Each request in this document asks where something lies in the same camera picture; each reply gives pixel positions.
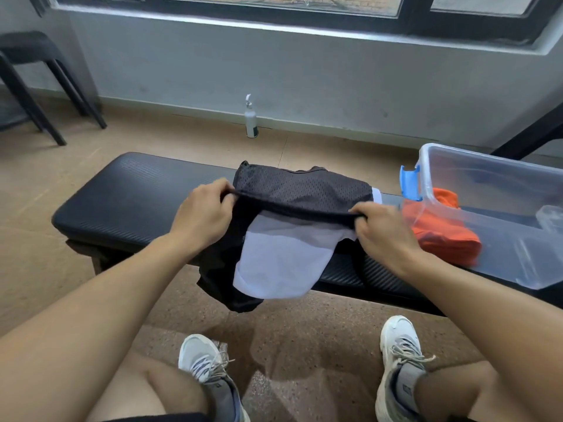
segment bench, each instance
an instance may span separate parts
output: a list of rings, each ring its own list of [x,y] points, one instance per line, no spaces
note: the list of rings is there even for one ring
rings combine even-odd
[[[128,152],[110,162],[53,215],[67,244],[92,258],[96,273],[109,269],[170,230],[191,190],[236,170]],[[383,194],[384,204],[402,197]],[[341,245],[313,290],[442,315],[420,292],[367,256],[360,267]],[[190,262],[198,264],[198,258]],[[518,288],[513,283],[509,286]],[[563,283],[539,291],[523,289],[563,308]]]

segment person's left hand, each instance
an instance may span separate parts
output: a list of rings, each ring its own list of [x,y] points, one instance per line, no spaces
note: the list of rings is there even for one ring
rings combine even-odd
[[[221,201],[221,195],[229,191],[234,188],[225,178],[194,189],[179,207],[169,235],[198,251],[219,240],[233,217],[235,195],[228,193]]]

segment person's left arm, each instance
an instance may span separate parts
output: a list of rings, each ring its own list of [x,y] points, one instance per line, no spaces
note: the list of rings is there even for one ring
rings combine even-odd
[[[99,274],[0,339],[0,409],[7,421],[84,420],[178,271],[229,226],[226,179],[196,188],[171,232]]]

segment white sneaker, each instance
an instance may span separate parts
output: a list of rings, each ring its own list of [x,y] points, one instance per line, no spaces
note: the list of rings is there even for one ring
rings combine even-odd
[[[203,335],[190,335],[179,350],[178,368],[191,373],[215,398],[215,422],[250,422],[239,392],[225,371],[229,364],[226,351]]]
[[[401,405],[395,397],[392,381],[404,364],[410,363],[414,370],[424,371],[423,364],[435,357],[422,354],[420,341],[413,324],[403,316],[393,316],[381,330],[379,348],[384,359],[384,376],[377,389],[376,417],[379,422],[412,422],[418,415]]]

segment clear plastic storage box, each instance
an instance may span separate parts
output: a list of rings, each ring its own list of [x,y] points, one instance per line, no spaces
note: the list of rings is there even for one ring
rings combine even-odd
[[[478,235],[472,269],[530,289],[563,281],[563,170],[429,143],[415,171],[401,170],[401,188],[420,213]],[[442,205],[433,188],[455,192],[461,209]]]

